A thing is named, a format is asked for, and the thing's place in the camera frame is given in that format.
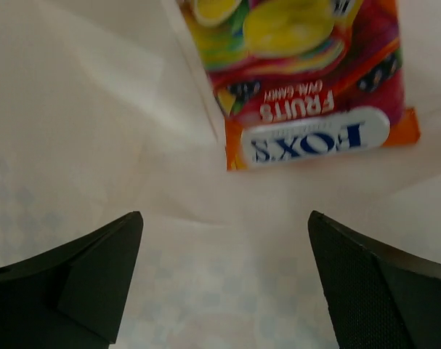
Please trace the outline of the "blue checkered paper bag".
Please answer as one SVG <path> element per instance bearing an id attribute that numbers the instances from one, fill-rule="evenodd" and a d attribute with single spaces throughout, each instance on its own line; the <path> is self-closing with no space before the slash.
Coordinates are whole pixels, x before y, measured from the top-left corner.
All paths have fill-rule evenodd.
<path id="1" fill-rule="evenodd" d="M 336 348 L 317 210 L 441 263 L 441 1 L 400 1 L 421 139 L 252 172 L 162 1 L 0 1 L 0 267 L 138 210 L 118 348 Z"/>

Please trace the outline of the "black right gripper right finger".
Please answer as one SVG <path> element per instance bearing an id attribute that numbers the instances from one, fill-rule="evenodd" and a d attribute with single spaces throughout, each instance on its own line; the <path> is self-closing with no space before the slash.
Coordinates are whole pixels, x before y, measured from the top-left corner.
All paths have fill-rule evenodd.
<path id="1" fill-rule="evenodd" d="M 313 211 L 307 228 L 340 348 L 441 348 L 441 264 Z"/>

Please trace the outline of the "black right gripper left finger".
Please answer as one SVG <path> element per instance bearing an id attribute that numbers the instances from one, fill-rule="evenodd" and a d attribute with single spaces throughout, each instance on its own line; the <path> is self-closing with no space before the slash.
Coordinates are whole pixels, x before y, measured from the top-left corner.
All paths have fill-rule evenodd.
<path id="1" fill-rule="evenodd" d="M 109 348 L 118 338 L 143 232 L 130 212 L 0 268 L 0 348 Z"/>

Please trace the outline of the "colourful red candy bag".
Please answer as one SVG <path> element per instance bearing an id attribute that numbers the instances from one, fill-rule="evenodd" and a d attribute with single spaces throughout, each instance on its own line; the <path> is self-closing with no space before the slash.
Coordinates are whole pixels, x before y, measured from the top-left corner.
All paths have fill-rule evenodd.
<path id="1" fill-rule="evenodd" d="M 179 1 L 230 171 L 419 141 L 395 1 Z"/>

